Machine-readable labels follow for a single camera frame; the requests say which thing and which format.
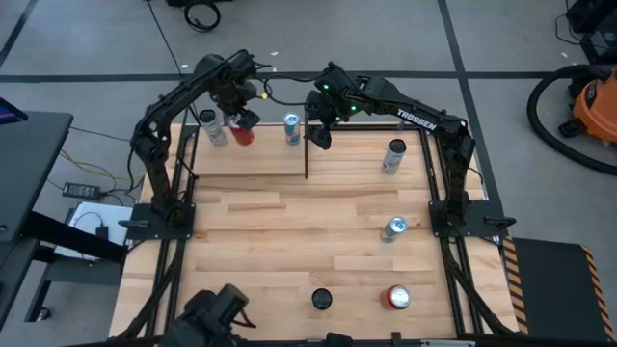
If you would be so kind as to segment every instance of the red soda can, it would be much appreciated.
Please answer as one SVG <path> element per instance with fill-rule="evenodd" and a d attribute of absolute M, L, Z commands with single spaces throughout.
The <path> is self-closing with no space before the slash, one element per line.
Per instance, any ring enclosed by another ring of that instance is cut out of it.
<path fill-rule="evenodd" d="M 384 290 L 381 294 L 380 302 L 385 309 L 407 308 L 412 301 L 409 290 L 402 285 L 393 285 Z"/>
<path fill-rule="evenodd" d="M 229 118 L 229 131 L 240 146 L 248 146 L 255 139 L 253 130 L 247 130 L 238 125 L 238 118 Z"/>

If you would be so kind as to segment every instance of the wooden tabletop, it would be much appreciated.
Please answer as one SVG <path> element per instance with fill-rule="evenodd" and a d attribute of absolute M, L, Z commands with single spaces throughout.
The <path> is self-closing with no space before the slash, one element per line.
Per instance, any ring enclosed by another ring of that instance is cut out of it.
<path fill-rule="evenodd" d="M 179 125 L 173 125 L 172 148 L 178 132 Z M 418 132 L 333 132 L 330 150 L 309 145 L 308 179 L 303 151 L 297 151 L 304 144 L 289 147 L 280 125 L 257 127 L 255 138 L 247 150 L 270 165 L 246 155 L 234 161 L 212 154 L 217 148 L 200 134 L 196 168 L 225 164 L 217 172 L 197 170 L 195 233 L 186 247 L 176 313 L 199 290 L 218 292 L 232 283 L 251 300 L 246 310 L 258 328 L 234 327 L 248 339 L 324 338 L 327 332 L 375 339 L 395 331 L 403 338 L 455 336 L 439 241 L 428 215 L 430 191 Z M 407 152 L 397 174 L 387 175 L 380 165 L 394 138 L 405 141 Z M 429 140 L 437 158 L 434 139 Z M 294 151 L 300 160 L 288 157 Z M 206 152 L 212 155 L 201 155 Z M 168 163 L 171 170 L 174 160 Z M 467 189 L 473 199 L 482 199 L 479 177 L 472 172 Z M 146 182 L 142 200 L 150 197 Z M 397 215 L 409 221 L 410 230 L 385 244 L 379 234 Z M 497 247 L 476 238 L 466 242 L 476 289 L 516 330 Z M 150 294 L 159 245 L 147 241 L 127 258 L 110 335 L 126 328 Z M 412 302 L 406 309 L 385 310 L 380 293 L 395 284 L 409 289 Z M 334 297 L 324 311 L 310 300 L 319 287 Z M 460 296 L 471 332 L 467 300 Z M 159 312 L 159 333 L 165 311 Z"/>

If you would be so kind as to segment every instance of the concrete floor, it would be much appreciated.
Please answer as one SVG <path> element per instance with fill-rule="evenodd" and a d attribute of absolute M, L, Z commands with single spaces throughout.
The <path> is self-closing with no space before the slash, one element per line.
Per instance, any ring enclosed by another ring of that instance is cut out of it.
<path fill-rule="evenodd" d="M 128 138 L 145 107 L 176 84 L 170 81 L 174 62 L 145 2 L 4 0 L 4 52 L 28 4 L 33 9 L 10 54 L 4 61 L 0 54 L 0 95 L 18 107 L 69 112 L 75 126 Z M 504 211 L 519 220 L 510 233 L 591 247 L 609 312 L 617 316 L 617 258 L 611 249 L 617 245 L 612 205 L 616 178 L 580 167 L 533 135 L 525 106 L 537 80 L 524 73 L 514 75 L 516 79 L 497 78 L 504 71 L 551 71 L 587 63 L 579 47 L 554 37 L 553 20 L 565 12 L 563 0 L 237 0 L 220 5 L 221 25 L 210 34 L 191 31 L 182 12 L 163 0 L 151 4 L 179 63 L 188 65 L 183 71 L 190 72 L 204 54 L 226 56 L 239 48 L 278 71 L 316 71 L 332 60 L 348 70 L 383 71 L 402 93 L 477 120 L 471 122 L 472 132 L 484 138 L 488 152 L 481 160 L 483 171 L 490 160 Z M 446 13 L 453 33 L 445 29 Z M 566 23 L 561 24 L 564 32 Z M 430 71 L 422 77 L 440 78 L 401 78 L 413 77 L 409 71 Z M 468 83 L 461 79 L 464 71 L 496 74 L 482 75 L 487 79 L 476 75 Z M 120 76 L 125 74 L 142 81 L 125 81 L 126 76 Z M 26 76 L 41 83 L 17 83 Z M 49 76 L 56 76 L 55 82 Z M 101 79 L 110 81 L 96 82 Z M 304 100 L 310 89 L 287 81 L 275 81 L 273 87 L 276 96 L 290 101 Z M 553 86 L 541 102 L 540 114 L 549 127 L 568 117 L 565 87 Z M 199 108 L 207 105 L 207 97 L 198 102 Z M 280 121 L 293 110 L 264 101 L 250 106 L 266 121 Z M 359 120 L 389 119 L 364 115 Z M 599 141 L 576 139 L 571 144 L 605 161 L 617 161 L 614 149 Z M 126 143 L 71 131 L 65 150 L 115 175 L 126 175 Z M 134 171 L 143 172 L 137 161 Z M 111 184 L 62 158 L 50 179 L 57 184 Z M 47 184 L 36 209 L 62 220 L 77 202 L 63 199 Z M 0 333 L 0 345 L 56 346 L 105 338 L 116 287 L 54 284 L 45 302 L 54 317 L 23 323 L 41 271 L 41 264 L 34 263 Z"/>

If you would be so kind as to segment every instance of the vacuum hose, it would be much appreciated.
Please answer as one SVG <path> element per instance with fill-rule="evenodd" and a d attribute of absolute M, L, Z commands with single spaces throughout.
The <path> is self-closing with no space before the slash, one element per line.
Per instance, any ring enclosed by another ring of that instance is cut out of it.
<path fill-rule="evenodd" d="M 544 127 L 540 123 L 538 119 L 538 99 L 540 99 L 540 95 L 544 92 L 544 90 L 552 84 L 554 81 L 561 78 L 578 78 L 578 77 L 588 77 L 590 79 L 605 79 L 606 78 L 606 69 L 597 66 L 571 66 L 571 67 L 562 67 L 561 69 L 551 73 L 547 77 L 545 77 L 540 83 L 534 88 L 533 92 L 529 96 L 529 100 L 527 101 L 527 118 L 529 119 L 529 124 L 533 131 L 542 139 L 544 142 L 549 144 L 553 149 L 558 151 L 559 153 L 565 155 L 566 157 L 576 161 L 580 165 L 583 165 L 591 170 L 595 170 L 597 172 L 603 174 L 611 174 L 617 175 L 617 166 L 608 165 L 601 161 L 598 161 L 594 158 L 590 158 L 579 151 L 572 149 L 571 147 L 565 145 L 557 138 L 552 136 L 549 133 L 547 128 Z"/>

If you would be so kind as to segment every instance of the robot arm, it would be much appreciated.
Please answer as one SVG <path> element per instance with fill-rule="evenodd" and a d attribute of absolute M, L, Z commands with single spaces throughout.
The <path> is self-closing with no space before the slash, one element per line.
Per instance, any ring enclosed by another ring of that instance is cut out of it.
<path fill-rule="evenodd" d="M 250 129 L 259 122 L 255 113 L 244 108 L 247 101 L 256 97 L 255 86 L 247 81 L 255 73 L 253 55 L 246 50 L 240 50 L 227 59 L 209 54 L 200 60 L 191 77 L 149 105 L 146 114 L 135 126 L 131 147 L 146 166 L 154 192 L 152 208 L 168 227 L 180 227 L 185 220 L 183 204 L 172 193 L 165 170 L 172 120 L 195 99 L 209 92 L 225 117 L 240 115 L 238 125 Z"/>
<path fill-rule="evenodd" d="M 384 78 L 357 76 L 352 80 L 333 63 L 315 81 L 315 87 L 319 92 L 308 94 L 305 109 L 309 120 L 320 120 L 323 125 L 313 127 L 308 138 L 324 149 L 332 143 L 331 125 L 348 121 L 359 111 L 392 115 L 435 134 L 442 145 L 449 183 L 441 217 L 452 228 L 465 224 L 469 209 L 465 180 L 475 148 L 465 120 L 403 95 Z"/>

